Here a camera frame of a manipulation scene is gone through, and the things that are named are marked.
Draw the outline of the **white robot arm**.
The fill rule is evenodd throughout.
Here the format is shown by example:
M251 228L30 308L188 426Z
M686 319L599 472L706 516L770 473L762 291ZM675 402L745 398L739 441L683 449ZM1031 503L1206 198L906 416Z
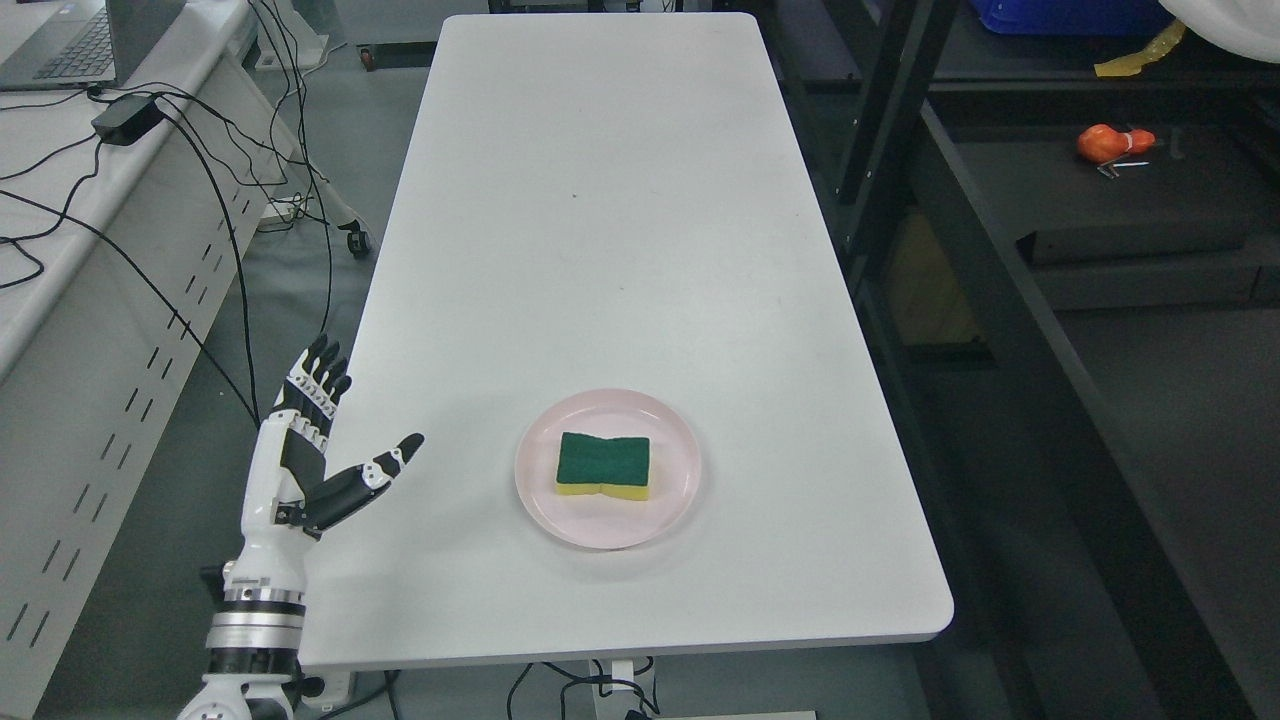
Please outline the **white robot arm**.
M210 657L204 684L178 717L293 719L303 624L300 592L225 592L205 642Z

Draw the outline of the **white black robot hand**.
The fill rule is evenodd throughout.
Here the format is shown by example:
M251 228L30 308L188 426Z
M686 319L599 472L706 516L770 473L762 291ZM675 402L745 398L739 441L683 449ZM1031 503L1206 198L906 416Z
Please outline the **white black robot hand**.
M320 334L294 361L259 429L246 483L239 556L224 571L229 601L298 603L305 556L323 533L385 493L421 448L420 433L340 471L326 451L352 386L340 346Z

